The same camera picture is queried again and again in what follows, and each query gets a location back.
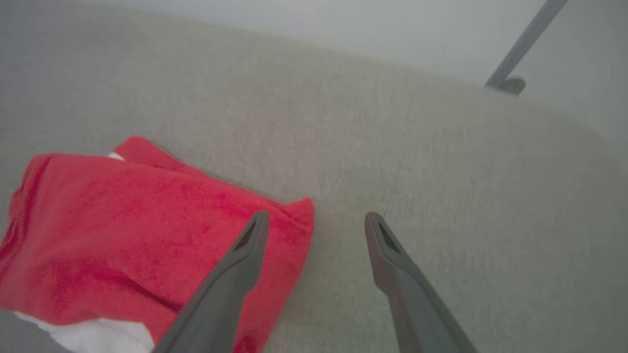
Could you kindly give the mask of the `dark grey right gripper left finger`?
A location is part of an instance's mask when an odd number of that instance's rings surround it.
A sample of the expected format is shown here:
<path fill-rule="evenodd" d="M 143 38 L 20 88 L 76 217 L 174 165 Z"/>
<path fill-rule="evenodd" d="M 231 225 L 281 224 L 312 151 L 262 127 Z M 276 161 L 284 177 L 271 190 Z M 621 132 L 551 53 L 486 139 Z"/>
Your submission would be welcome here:
<path fill-rule="evenodd" d="M 244 299 L 260 279 L 269 214 L 256 212 L 156 344 L 155 353 L 231 353 Z"/>

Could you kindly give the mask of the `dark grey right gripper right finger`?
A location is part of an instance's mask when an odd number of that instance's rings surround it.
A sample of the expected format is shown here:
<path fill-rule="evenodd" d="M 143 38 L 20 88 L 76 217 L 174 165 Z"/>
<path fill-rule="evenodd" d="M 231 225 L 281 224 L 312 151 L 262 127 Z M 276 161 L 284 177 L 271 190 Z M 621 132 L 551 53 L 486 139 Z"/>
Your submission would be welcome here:
<path fill-rule="evenodd" d="M 471 340 L 384 218 L 367 213 L 364 230 L 374 281 L 388 298 L 400 353 L 475 353 Z"/>

